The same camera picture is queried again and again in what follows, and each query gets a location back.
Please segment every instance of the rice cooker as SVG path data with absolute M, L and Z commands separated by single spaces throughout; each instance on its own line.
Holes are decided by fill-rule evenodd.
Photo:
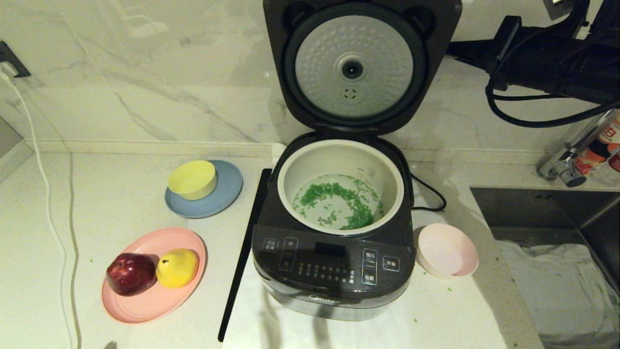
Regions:
M 265 0 L 282 93 L 314 129 L 272 171 L 252 256 L 285 307 L 366 320 L 409 284 L 415 262 L 409 166 L 380 135 L 418 109 L 460 0 Z

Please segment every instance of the pear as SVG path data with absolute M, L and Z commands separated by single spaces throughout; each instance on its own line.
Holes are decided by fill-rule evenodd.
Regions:
M 188 248 L 175 248 L 161 256 L 157 263 L 157 280 L 167 288 L 186 286 L 198 271 L 198 254 Z

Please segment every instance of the faucet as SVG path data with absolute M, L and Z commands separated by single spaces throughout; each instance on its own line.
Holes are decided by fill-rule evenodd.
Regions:
M 613 120 L 615 109 L 596 116 L 572 142 L 564 143 L 553 156 L 536 167 L 536 173 L 546 181 L 560 178 L 569 188 L 582 185 L 586 178 L 575 165 L 575 158 Z

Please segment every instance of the white cable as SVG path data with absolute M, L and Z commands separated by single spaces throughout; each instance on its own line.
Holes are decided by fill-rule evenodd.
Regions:
M 35 146 L 35 155 L 37 157 L 37 163 L 38 163 L 38 167 L 39 167 L 39 171 L 41 171 L 41 177 L 43 177 L 43 182 L 45 183 L 45 210 L 47 213 L 47 224 L 50 226 L 50 230 L 52 232 L 52 235 L 54 236 L 54 240 L 56 241 L 56 244 L 58 246 L 58 249 L 60 250 L 60 255 L 62 256 L 62 265 L 60 268 L 60 287 L 58 288 L 58 295 L 60 297 L 60 305 L 62 307 L 62 315 L 63 315 L 63 320 L 64 320 L 64 329 L 66 332 L 66 336 L 69 339 L 69 347 L 73 348 L 73 337 L 71 336 L 71 331 L 69 329 L 69 321 L 67 320 L 67 314 L 66 311 L 64 309 L 64 297 L 63 297 L 63 281 L 64 281 L 64 267 L 67 264 L 67 252 L 64 249 L 64 245 L 62 240 L 60 240 L 60 236 L 58 235 L 58 232 L 56 231 L 56 227 L 54 226 L 54 221 L 51 218 L 51 187 L 50 187 L 50 181 L 47 179 L 47 176 L 45 175 L 45 170 L 43 169 L 43 163 L 41 162 L 41 153 L 39 151 L 38 148 L 38 144 L 37 144 L 37 136 L 35 135 L 35 127 L 32 123 L 32 116 L 30 115 L 30 111 L 28 110 L 28 106 L 26 105 L 26 101 L 24 100 L 24 97 L 22 97 L 22 94 L 19 92 L 19 90 L 17 89 L 17 87 L 15 87 L 15 80 L 13 80 L 12 78 L 9 79 L 5 79 L 7 81 L 7 83 L 9 84 L 10 87 L 13 88 L 13 90 L 15 91 L 15 93 L 17 94 L 17 96 L 19 97 L 19 100 L 22 102 L 22 105 L 24 106 L 24 110 L 26 111 L 26 118 L 28 119 L 28 123 L 30 123 L 30 133 L 32 134 L 32 143 Z

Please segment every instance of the white inner pot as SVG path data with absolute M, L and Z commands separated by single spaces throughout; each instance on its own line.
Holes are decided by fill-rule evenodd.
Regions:
M 365 227 L 337 230 L 311 222 L 293 208 L 295 196 L 320 176 L 350 176 L 367 184 L 378 196 L 383 216 Z M 396 165 L 377 149 L 350 140 L 323 140 L 294 152 L 280 169 L 280 200 L 289 214 L 304 225 L 330 234 L 357 235 L 382 226 L 401 206 L 404 184 Z

